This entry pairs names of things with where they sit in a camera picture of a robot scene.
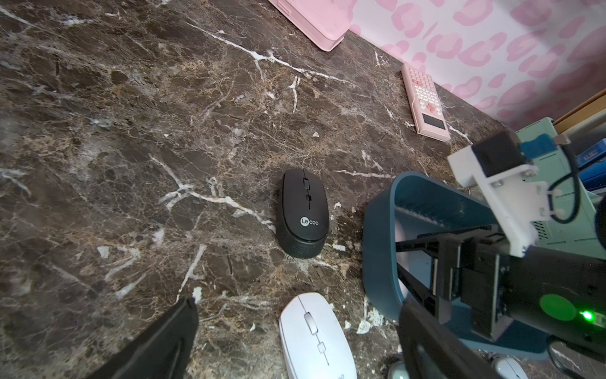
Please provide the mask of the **dark teal storage box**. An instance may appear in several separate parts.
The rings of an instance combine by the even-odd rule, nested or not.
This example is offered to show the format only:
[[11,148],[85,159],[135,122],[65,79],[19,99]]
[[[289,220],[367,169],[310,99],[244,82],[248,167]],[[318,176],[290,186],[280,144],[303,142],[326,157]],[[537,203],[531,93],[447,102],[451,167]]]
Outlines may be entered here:
[[[431,257],[423,251],[399,253],[398,242],[495,223],[484,202],[415,171],[399,175],[369,202],[364,214],[362,275],[370,303],[387,319],[399,317],[408,297],[397,276],[399,265],[424,286],[431,284]],[[445,328],[473,349],[532,360],[548,357],[547,334],[520,322],[496,342],[473,333],[471,309],[459,300]]]

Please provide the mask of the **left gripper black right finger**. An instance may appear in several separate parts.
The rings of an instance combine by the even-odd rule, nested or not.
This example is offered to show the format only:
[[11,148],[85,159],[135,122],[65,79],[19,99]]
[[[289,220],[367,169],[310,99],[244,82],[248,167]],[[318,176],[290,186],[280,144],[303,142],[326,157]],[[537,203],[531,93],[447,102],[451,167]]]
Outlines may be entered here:
[[410,378],[496,378],[497,372],[415,301],[402,304],[397,326]]

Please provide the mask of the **silver grey mouse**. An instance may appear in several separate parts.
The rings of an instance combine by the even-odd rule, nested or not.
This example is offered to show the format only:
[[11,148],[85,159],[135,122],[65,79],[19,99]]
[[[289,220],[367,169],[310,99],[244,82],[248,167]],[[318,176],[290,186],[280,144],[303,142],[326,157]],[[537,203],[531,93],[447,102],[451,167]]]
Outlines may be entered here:
[[409,379],[410,374],[407,371],[407,367],[404,361],[397,361],[392,363],[388,369],[386,379]]

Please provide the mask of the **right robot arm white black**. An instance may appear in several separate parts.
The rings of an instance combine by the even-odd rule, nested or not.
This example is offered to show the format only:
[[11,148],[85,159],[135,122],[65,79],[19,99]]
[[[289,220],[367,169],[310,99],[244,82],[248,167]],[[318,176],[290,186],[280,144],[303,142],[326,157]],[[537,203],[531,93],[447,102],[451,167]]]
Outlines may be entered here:
[[546,355],[555,343],[605,358],[605,263],[531,246],[522,257],[493,212],[452,194],[446,205],[389,202],[405,233],[396,253],[418,252],[429,270],[398,265],[409,295],[439,326],[486,351]]

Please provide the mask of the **white slim mouse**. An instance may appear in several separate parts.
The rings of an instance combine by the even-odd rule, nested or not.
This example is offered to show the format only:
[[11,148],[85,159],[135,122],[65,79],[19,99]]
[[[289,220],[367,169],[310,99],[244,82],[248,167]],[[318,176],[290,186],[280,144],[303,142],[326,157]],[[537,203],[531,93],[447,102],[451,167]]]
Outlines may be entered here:
[[492,368],[503,379],[528,379],[522,366],[513,358],[494,358]]

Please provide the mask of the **white round mouse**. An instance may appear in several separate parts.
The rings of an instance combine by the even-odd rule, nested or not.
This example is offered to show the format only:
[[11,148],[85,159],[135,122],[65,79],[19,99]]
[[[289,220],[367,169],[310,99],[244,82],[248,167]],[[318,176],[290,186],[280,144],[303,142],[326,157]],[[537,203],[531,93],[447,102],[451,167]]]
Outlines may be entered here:
[[289,378],[356,378],[354,357],[328,301],[319,293],[295,296],[279,318]]

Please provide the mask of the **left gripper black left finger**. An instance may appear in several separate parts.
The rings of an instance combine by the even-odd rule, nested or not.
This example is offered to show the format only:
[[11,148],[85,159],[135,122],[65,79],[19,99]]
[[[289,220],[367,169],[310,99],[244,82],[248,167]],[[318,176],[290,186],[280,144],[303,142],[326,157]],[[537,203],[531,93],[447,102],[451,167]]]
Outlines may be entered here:
[[194,298],[181,298],[91,378],[183,378],[199,325]]

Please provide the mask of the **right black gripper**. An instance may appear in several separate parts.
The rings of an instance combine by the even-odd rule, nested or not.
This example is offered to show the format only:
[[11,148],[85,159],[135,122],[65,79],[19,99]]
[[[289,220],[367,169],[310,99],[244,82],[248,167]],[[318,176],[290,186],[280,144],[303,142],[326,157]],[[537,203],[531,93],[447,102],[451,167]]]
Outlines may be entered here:
[[395,251],[429,256],[429,283],[402,265],[397,265],[397,276],[440,324],[454,318],[455,303],[460,302],[470,308],[472,333],[489,341],[512,341],[519,323],[502,300],[508,250],[508,239],[496,224],[419,235],[397,242]]

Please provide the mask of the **black mouse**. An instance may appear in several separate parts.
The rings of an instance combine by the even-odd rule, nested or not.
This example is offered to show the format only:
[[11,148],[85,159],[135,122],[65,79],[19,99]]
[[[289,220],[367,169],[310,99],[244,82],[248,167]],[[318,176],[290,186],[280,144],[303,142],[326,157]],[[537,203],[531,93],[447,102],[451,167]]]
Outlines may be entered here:
[[284,172],[276,211],[276,237],[284,253],[314,258],[328,232],[328,198],[320,178],[303,168]]

